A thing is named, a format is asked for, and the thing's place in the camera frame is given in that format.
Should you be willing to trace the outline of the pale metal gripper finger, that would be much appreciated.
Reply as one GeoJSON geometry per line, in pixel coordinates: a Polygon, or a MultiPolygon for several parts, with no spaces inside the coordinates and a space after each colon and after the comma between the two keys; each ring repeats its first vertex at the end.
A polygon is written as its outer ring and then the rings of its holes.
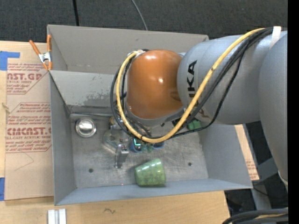
{"type": "Polygon", "coordinates": [[[121,155],[121,146],[117,146],[115,150],[115,155],[114,155],[114,167],[115,168],[121,168],[121,163],[120,163],[120,155],[121,155]]]}
{"type": "Polygon", "coordinates": [[[118,168],[122,168],[123,163],[129,154],[128,146],[125,144],[120,145],[119,157],[118,157],[118,168]]]}

